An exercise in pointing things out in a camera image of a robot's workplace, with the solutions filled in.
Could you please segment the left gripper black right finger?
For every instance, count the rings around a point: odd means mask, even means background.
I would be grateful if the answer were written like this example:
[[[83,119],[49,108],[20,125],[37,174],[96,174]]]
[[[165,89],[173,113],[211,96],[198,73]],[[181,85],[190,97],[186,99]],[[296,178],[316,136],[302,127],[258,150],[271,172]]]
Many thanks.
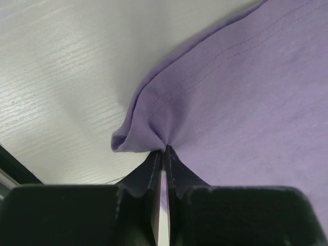
[[[211,186],[171,146],[163,155],[170,245],[325,245],[307,197],[281,186]]]

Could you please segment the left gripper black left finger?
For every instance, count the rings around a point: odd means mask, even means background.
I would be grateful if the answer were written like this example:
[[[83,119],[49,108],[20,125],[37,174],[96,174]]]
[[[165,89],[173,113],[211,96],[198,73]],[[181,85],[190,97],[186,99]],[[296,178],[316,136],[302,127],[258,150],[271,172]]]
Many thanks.
[[[162,154],[116,184],[23,184],[1,204],[1,245],[157,245]]]

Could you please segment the purple t shirt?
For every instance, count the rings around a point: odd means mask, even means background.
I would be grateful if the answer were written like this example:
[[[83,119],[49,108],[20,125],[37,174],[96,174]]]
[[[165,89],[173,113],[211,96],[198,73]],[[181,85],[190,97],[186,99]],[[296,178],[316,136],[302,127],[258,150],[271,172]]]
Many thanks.
[[[115,152],[172,146],[215,185],[283,185],[327,212],[327,1],[265,1],[140,85]]]

